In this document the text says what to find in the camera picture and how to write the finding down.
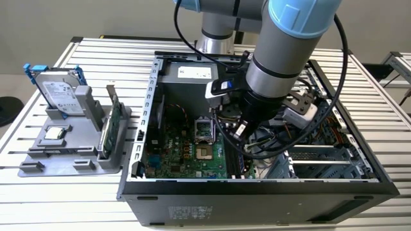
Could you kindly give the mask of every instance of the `black stand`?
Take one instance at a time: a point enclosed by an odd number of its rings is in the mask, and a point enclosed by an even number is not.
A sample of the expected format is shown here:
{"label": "black stand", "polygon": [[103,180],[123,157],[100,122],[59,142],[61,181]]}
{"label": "black stand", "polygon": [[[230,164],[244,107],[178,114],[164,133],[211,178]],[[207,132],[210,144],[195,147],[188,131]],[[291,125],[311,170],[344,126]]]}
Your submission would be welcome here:
{"label": "black stand", "polygon": [[20,99],[9,96],[0,97],[0,127],[13,122],[23,107]]}

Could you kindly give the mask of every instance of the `hard drive label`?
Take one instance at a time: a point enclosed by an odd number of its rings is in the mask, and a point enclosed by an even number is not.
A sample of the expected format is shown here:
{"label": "hard drive label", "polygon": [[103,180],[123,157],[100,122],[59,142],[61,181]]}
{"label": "hard drive label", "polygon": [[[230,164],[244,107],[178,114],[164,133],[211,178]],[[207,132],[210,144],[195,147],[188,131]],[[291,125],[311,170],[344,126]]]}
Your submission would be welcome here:
{"label": "hard drive label", "polygon": [[61,112],[68,115],[79,115],[83,113],[75,92],[68,83],[44,81],[43,86],[45,87],[47,94],[49,95],[53,104]]}

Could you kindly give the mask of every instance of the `power supply cable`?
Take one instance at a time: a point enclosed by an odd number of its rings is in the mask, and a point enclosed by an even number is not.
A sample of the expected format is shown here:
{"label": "power supply cable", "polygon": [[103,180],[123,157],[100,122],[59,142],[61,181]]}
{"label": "power supply cable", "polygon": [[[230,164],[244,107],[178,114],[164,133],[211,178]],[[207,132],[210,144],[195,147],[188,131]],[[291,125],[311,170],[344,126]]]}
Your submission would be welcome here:
{"label": "power supply cable", "polygon": [[[314,121],[311,121],[311,123],[307,126],[308,129],[306,131],[304,130],[302,131],[303,134],[288,145],[275,147],[275,148],[264,148],[254,154],[244,152],[244,150],[235,144],[236,142],[232,140],[231,136],[227,134],[227,131],[222,128],[222,125],[219,123],[218,111],[214,110],[214,112],[212,112],[212,114],[214,114],[212,118],[216,121],[216,126],[218,126],[218,129],[219,129],[224,139],[227,140],[230,145],[234,146],[234,148],[238,150],[238,152],[242,153],[248,158],[267,159],[267,158],[275,157],[279,154],[282,154],[286,150],[288,150],[292,146],[295,146],[312,133],[314,129],[316,129],[320,126],[320,124],[327,119],[327,117],[328,117],[328,115],[332,111],[332,108],[334,108],[334,106],[335,106],[335,104],[339,100],[340,93],[342,93],[342,90],[343,90],[343,85],[344,85],[344,81],[346,81],[346,74],[347,74],[347,67],[348,67],[348,41],[347,41],[346,32],[344,32],[343,25],[342,25],[342,22],[340,22],[338,15],[334,16],[334,22],[335,22],[335,25],[336,25],[336,28],[338,28],[338,31],[339,31],[339,34],[340,34],[340,37],[342,37],[342,44],[343,44],[343,69],[342,69],[340,82],[339,82],[339,85],[338,85],[338,88],[336,88],[336,91],[335,91],[332,101],[330,103],[330,106],[328,106],[323,116],[320,117],[320,119],[318,120],[318,122],[312,126],[311,126],[311,124],[312,124]],[[267,155],[259,155],[264,151],[270,151],[270,153]]]}
{"label": "power supply cable", "polygon": [[238,69],[240,69],[248,59],[250,56],[250,52],[244,51],[243,55],[242,55],[242,59],[240,59],[240,64],[238,66],[230,66],[228,64],[223,63],[222,61],[216,60],[215,58],[212,58],[211,56],[208,56],[207,54],[204,54],[203,52],[200,52],[187,41],[187,39],[184,38],[182,31],[180,31],[180,27],[179,27],[179,23],[178,23],[178,16],[179,16],[179,9],[180,9],[180,5],[182,5],[182,0],[178,0],[176,5],[175,5],[175,9],[174,9],[174,27],[175,30],[179,34],[180,39],[183,40],[183,42],[186,43],[186,45],[194,50],[194,52],[196,54],[199,54],[200,56],[203,56],[204,58],[207,58],[208,60],[214,61],[216,64],[224,66],[227,68],[227,70],[235,71]]}
{"label": "power supply cable", "polygon": [[386,85],[383,86],[383,88],[386,88],[386,86],[388,86],[388,84],[399,77],[399,74],[388,81],[388,83],[386,83]]}

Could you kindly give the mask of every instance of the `white wall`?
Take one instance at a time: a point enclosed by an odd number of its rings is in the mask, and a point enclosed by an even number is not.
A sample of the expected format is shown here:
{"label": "white wall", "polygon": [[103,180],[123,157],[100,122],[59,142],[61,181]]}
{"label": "white wall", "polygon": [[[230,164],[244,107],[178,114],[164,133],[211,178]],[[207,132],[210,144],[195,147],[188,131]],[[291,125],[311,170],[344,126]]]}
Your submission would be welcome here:
{"label": "white wall", "polygon": [[[392,50],[411,52],[410,9],[411,0],[343,0],[339,15],[363,62],[379,62]],[[72,36],[176,38],[172,11],[172,0],[0,0],[0,73],[20,74],[25,62],[52,65]],[[195,40],[202,15],[182,10],[179,21]],[[334,26],[319,47],[340,48]]]}

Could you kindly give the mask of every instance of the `motherboard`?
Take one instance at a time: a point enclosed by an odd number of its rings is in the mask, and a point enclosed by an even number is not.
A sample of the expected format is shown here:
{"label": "motherboard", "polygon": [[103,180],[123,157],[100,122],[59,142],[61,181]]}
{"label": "motherboard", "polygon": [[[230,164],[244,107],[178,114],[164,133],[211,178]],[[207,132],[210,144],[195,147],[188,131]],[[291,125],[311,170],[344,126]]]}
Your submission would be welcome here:
{"label": "motherboard", "polygon": [[212,145],[196,144],[194,130],[167,128],[162,154],[148,155],[147,178],[226,179],[223,138]]}
{"label": "motherboard", "polygon": [[[191,127],[167,125],[162,151],[147,158],[146,177],[228,179],[242,175],[238,177],[254,179],[252,160],[226,149],[223,136],[216,134],[214,121],[207,117],[198,118]],[[232,173],[232,166],[239,174]]]}

